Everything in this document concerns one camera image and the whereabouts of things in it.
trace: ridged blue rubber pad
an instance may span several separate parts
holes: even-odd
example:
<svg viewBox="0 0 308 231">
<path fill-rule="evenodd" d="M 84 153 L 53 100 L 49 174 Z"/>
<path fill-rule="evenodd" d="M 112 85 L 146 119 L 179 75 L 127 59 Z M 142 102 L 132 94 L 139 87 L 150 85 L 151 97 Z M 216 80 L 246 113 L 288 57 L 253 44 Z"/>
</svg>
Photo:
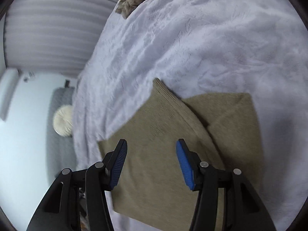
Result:
<svg viewBox="0 0 308 231">
<path fill-rule="evenodd" d="M 121 147 L 121 151 L 118 154 L 118 157 L 115 161 L 115 164 L 113 165 L 111 171 L 110 171 L 110 188 L 113 189 L 116 185 L 118 185 L 118 181 L 120 179 L 120 175 L 122 172 L 122 168 L 124 165 L 124 161 L 127 155 L 127 142 L 125 141 L 123 143 L 123 146 Z"/>
<path fill-rule="evenodd" d="M 177 141 L 176 151 L 177 151 L 177 158 L 180 163 L 180 167 L 181 167 L 181 170 L 184 176 L 185 183 L 189 187 L 190 190 L 193 190 L 195 187 L 195 183 L 193 179 L 193 170 L 187 160 L 187 157 L 184 153 L 182 145 L 179 141 Z"/>
</svg>

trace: gray curtain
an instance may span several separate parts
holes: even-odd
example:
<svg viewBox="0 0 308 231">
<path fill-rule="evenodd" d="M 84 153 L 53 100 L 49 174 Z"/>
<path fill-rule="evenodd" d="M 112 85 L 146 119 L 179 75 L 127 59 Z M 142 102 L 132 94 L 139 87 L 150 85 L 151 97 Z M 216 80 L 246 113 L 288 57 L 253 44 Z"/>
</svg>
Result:
<svg viewBox="0 0 308 231">
<path fill-rule="evenodd" d="M 15 0 L 4 29 L 8 67 L 76 76 L 118 0 Z"/>
</svg>

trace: round cream cushion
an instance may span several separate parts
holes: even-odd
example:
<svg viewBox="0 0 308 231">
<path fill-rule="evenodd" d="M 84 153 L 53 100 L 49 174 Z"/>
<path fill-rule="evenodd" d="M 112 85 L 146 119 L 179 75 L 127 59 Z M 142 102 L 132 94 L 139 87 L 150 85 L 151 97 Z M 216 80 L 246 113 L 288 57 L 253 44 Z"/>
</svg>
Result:
<svg viewBox="0 0 308 231">
<path fill-rule="evenodd" d="M 60 136 L 67 137 L 72 135 L 72 113 L 72 105 L 63 105 L 58 108 L 58 110 L 54 113 L 52 125 L 54 127 L 54 130 Z"/>
</svg>

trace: gray headboard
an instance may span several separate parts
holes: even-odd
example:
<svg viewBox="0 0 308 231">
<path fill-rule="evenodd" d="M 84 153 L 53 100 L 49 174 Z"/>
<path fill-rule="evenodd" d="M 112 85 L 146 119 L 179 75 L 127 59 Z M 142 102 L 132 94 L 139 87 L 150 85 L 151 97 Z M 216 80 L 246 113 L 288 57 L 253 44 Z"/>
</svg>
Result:
<svg viewBox="0 0 308 231">
<path fill-rule="evenodd" d="M 46 160 L 48 181 L 51 184 L 64 168 L 76 170 L 76 155 L 72 137 L 59 136 L 53 126 L 53 115 L 62 105 L 72 104 L 74 88 L 58 88 L 54 90 L 47 120 Z"/>
</svg>

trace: white fleece blanket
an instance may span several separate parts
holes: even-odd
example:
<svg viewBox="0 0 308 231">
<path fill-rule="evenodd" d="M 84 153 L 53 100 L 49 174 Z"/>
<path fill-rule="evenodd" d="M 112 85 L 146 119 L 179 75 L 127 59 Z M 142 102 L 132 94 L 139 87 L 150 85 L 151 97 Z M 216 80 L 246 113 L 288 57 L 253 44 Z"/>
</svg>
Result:
<svg viewBox="0 0 308 231">
<path fill-rule="evenodd" d="M 112 13 L 74 98 L 78 168 L 101 159 L 96 142 L 134 115 L 155 77 L 182 98 L 248 92 L 264 146 L 261 197 L 285 231 L 308 195 L 307 65 L 308 32 L 288 0 L 146 0 L 127 20 Z M 112 217 L 116 230 L 150 230 Z"/>
</svg>

